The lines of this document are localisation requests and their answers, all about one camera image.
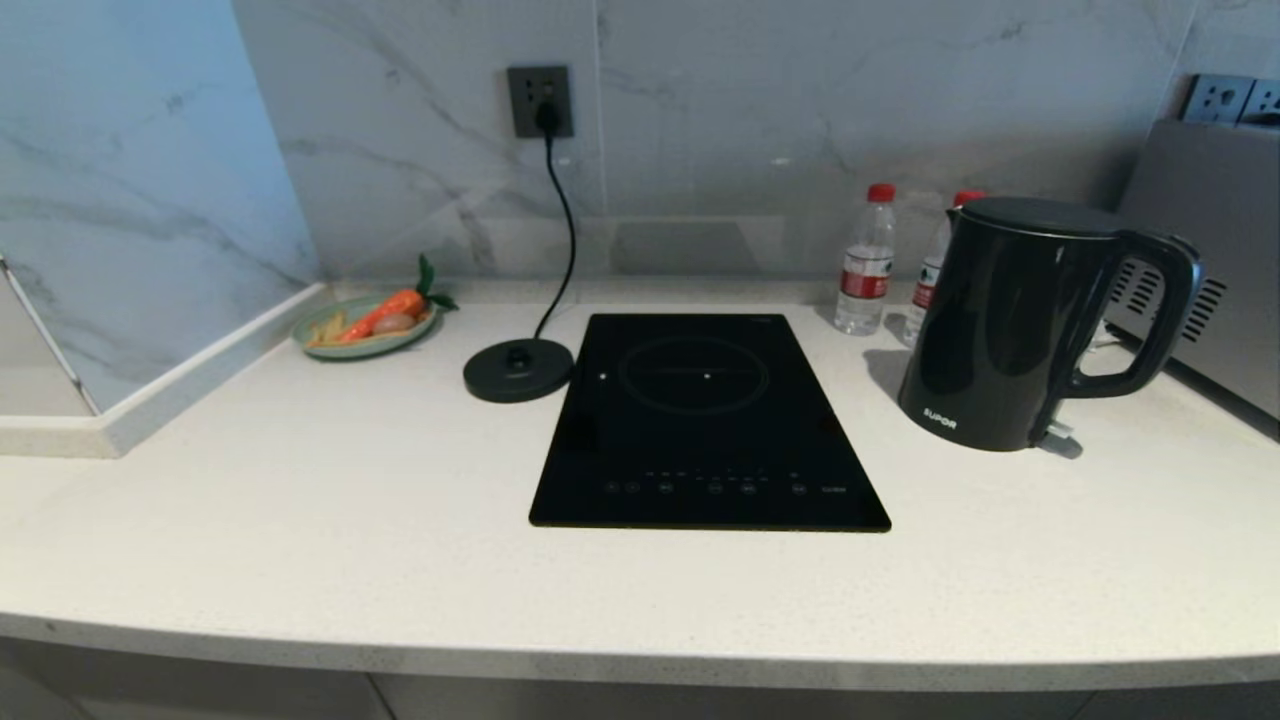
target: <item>brand logo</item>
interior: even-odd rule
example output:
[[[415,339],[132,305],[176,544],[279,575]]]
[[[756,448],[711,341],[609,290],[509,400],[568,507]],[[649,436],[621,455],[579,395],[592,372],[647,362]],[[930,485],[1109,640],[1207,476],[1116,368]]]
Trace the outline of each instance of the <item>brand logo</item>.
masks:
[[[940,415],[940,414],[934,413],[933,410],[929,410],[928,407],[924,409],[924,416],[928,418],[928,419],[931,419],[931,420],[936,420],[938,423],[942,423],[945,427],[951,428],[952,430],[956,429],[956,421],[955,420],[952,420],[951,418],[947,418],[946,415]]]

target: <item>kettle handle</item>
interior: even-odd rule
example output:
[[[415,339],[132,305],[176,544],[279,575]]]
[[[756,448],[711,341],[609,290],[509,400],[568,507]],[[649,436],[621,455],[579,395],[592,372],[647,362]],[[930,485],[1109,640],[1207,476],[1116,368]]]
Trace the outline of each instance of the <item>kettle handle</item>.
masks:
[[[1142,389],[1169,360],[1174,341],[1187,324],[1192,301],[1199,292],[1204,274],[1199,252],[1185,240],[1135,231],[1120,231],[1119,240],[1125,243],[1121,261],[1125,258],[1146,260],[1164,275],[1165,295],[1160,310],[1129,369],[1110,375],[1085,375],[1076,369],[1066,386],[1065,397],[1116,397]],[[1100,290],[1106,293],[1111,288]]]

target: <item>kettle lid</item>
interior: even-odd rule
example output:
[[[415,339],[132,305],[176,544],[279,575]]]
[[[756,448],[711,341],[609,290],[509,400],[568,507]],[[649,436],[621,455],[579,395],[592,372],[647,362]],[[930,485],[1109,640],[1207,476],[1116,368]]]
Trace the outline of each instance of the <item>kettle lid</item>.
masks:
[[[979,223],[1039,234],[1110,238],[1124,228],[1117,215],[1039,197],[980,197],[960,208]]]

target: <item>red bottle cap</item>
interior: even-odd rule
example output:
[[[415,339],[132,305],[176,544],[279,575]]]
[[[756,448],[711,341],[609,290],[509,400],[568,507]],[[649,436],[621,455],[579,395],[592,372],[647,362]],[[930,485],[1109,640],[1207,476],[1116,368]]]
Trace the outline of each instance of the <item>red bottle cap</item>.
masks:
[[[893,193],[897,192],[892,184],[887,182],[878,182],[867,188],[867,201],[868,202],[892,202]]]
[[[956,193],[955,200],[951,201],[952,208],[959,208],[970,200],[977,200],[979,197],[986,197],[987,193],[980,190],[961,190]]]

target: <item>green plate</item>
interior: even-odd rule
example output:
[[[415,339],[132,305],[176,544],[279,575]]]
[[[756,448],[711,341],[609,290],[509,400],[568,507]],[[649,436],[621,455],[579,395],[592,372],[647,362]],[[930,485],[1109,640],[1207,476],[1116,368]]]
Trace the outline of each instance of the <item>green plate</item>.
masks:
[[[307,347],[307,343],[311,342],[311,329],[316,325],[323,325],[329,320],[329,318],[333,318],[334,314],[346,310],[347,323],[351,324],[369,313],[372,313],[388,297],[390,296],[380,295],[374,297],[360,297],[316,310],[306,318],[302,318],[298,324],[293,325],[293,341],[302,346],[303,352],[312,357],[320,357],[321,360],[357,360],[360,357],[374,357],[375,355],[383,355],[385,352],[390,352],[392,350],[404,347],[406,345],[431,332],[431,328],[440,316],[440,309],[429,305],[428,307],[431,314],[428,315],[426,320],[413,325],[413,329],[411,329],[407,334],[380,340],[366,340],[365,342],[352,345],[349,347]]]

